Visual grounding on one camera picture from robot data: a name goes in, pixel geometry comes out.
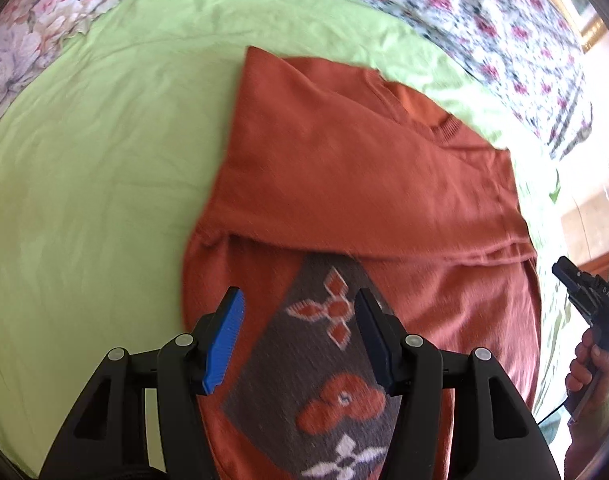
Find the bed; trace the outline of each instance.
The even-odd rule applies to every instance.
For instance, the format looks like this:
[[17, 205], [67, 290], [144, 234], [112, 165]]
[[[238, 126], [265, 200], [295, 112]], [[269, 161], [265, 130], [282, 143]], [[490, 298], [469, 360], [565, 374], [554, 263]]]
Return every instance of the bed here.
[[0, 118], [0, 449], [30, 476], [108, 349], [158, 348], [183, 331], [182, 255], [249, 44], [376, 68], [510, 150], [538, 251], [534, 415], [561, 401], [583, 322], [550, 270], [566, 253], [559, 183], [550, 147], [492, 89], [360, 0], [122, 0]]

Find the pink floral fabric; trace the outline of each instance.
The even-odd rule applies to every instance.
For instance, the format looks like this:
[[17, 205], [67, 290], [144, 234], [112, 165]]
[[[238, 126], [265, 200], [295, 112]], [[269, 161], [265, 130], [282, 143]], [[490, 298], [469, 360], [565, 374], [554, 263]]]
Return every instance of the pink floral fabric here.
[[62, 50], [120, 0], [10, 0], [0, 14], [0, 117]]
[[409, 23], [513, 110], [551, 158], [591, 133], [582, 49], [549, 0], [362, 0]]

